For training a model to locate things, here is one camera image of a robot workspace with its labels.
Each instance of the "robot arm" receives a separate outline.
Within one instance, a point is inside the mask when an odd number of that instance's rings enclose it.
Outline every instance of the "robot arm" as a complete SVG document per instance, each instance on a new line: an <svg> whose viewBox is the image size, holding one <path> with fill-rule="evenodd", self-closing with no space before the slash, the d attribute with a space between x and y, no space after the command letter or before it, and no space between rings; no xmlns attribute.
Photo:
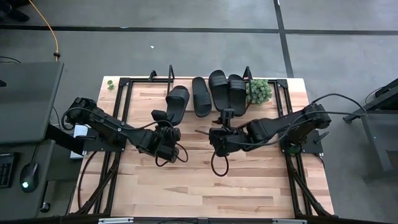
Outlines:
<svg viewBox="0 0 398 224"><path fill-rule="evenodd" d="M329 127L331 119L323 112L325 109L322 105L313 103L276 119L254 119L237 128L210 128L210 144L215 148L217 156L224 157L240 149L248 152L267 145L276 134L287 131L280 141L298 146L305 142L310 131Z"/></svg>
<svg viewBox="0 0 398 224"><path fill-rule="evenodd" d="M175 162L179 150L175 147L180 140L180 131L168 122L157 122L155 131L133 128L105 113L96 102L87 98L76 98L66 114L70 124L88 124L98 132L100 139L108 144L120 145L126 139L136 146L140 153L157 156L169 162Z"/></svg>

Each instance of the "black slipper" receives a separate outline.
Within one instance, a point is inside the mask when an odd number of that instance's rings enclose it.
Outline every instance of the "black slipper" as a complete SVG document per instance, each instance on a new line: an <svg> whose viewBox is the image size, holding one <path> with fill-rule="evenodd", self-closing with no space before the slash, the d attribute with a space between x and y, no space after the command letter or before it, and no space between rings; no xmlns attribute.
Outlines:
<svg viewBox="0 0 398 224"><path fill-rule="evenodd" d="M209 76L209 87L214 106L218 111L229 108L228 82L221 70L215 70Z"/></svg>
<svg viewBox="0 0 398 224"><path fill-rule="evenodd" d="M176 86L166 96L167 118L172 125L179 125L189 101L189 92L185 86Z"/></svg>
<svg viewBox="0 0 398 224"><path fill-rule="evenodd" d="M211 99L206 82L202 77L192 80L193 108L199 118L204 118L211 112Z"/></svg>
<svg viewBox="0 0 398 224"><path fill-rule="evenodd" d="M228 84L231 108L235 109L235 116L243 116L246 112L246 84L239 75L230 75Z"/></svg>

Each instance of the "green succulent plant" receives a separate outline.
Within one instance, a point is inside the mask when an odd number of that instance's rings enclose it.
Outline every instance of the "green succulent plant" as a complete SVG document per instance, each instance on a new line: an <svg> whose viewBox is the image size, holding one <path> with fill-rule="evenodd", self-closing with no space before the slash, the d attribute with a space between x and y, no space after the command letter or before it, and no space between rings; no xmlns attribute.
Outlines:
<svg viewBox="0 0 398 224"><path fill-rule="evenodd" d="M114 89L114 85L113 85L112 80L109 80L106 84L108 84L108 89L109 90L113 90Z"/></svg>
<svg viewBox="0 0 398 224"><path fill-rule="evenodd" d="M268 85L268 80L251 80L251 91L253 99L250 97L249 84L246 84L246 101L249 103L261 105L269 101L272 97L271 88Z"/></svg>

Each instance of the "metal stand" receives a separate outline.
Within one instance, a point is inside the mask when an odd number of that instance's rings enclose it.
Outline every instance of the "metal stand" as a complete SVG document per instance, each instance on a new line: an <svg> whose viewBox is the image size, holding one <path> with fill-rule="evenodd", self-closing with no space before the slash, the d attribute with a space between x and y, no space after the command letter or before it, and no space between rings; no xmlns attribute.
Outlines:
<svg viewBox="0 0 398 224"><path fill-rule="evenodd" d="M386 141L395 141L395 137L391 136L390 139L384 138L383 140L383 134L377 134L375 125L372 125L375 120L379 120L382 121L382 124L384 125L384 127L381 128L387 129L385 133L396 133L396 131L398 131L398 123L395 123L398 118L398 111L383 109L392 104L398 104L398 85L396 84L394 87L391 86L389 90L384 91L383 94L378 95L376 99L363 106L363 108L368 112L367 116L361 117L363 128L371 147L377 152L377 156L382 167L382 171L364 177L363 179L365 182L398 176L398 170L393 168L388 155L389 152L398 152L398 149L396 148L396 144L394 144L393 147L389 147L386 143ZM362 110L356 110L354 113L362 113ZM356 118L358 117L349 115L344 117L343 120L346 123L351 123Z"/></svg>
<svg viewBox="0 0 398 224"><path fill-rule="evenodd" d="M67 133L64 133L59 128L53 125L47 125L44 139L52 139L57 145L64 147L65 149L71 150L79 155L83 154L84 142L80 139L75 139Z"/></svg>

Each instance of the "wooden table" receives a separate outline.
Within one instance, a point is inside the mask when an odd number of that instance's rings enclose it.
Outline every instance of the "wooden table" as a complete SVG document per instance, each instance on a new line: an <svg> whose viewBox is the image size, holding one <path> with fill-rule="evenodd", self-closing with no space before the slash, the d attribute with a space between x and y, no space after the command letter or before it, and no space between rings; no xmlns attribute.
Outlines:
<svg viewBox="0 0 398 224"><path fill-rule="evenodd" d="M180 77L174 86L183 85L192 90L193 77ZM112 114L117 89L108 90L106 82L119 83L120 77L104 77L98 97L98 106ZM308 104L304 80L288 78L293 111ZM153 121L150 112L166 110L166 83L135 83L127 123L139 127ZM121 111L124 105L123 94ZM195 130L208 131L216 126L211 121L220 115L213 111L206 118L198 118L193 112L193 95L181 124L179 142L189 153L189 161L177 161L159 168L153 157L139 154L134 146L127 144L122 153L118 180L113 201L112 216L124 217L220 217L220 218L293 218L292 199L285 158L278 145L260 147L251 152L234 152L229 155L229 173L217 177L210 168L214 151L208 136ZM275 98L261 106L251 105L247 113L235 118L236 126L256 118L277 118ZM83 178L81 197L84 203L98 185L103 163L103 152L97 153L88 165ZM324 208L333 213L325 171L319 158L303 154L307 184ZM216 157L215 167L224 172L225 161ZM108 196L105 190L102 206ZM301 190L298 190L300 208L304 211ZM71 212L77 210L77 196L73 199Z"/></svg>

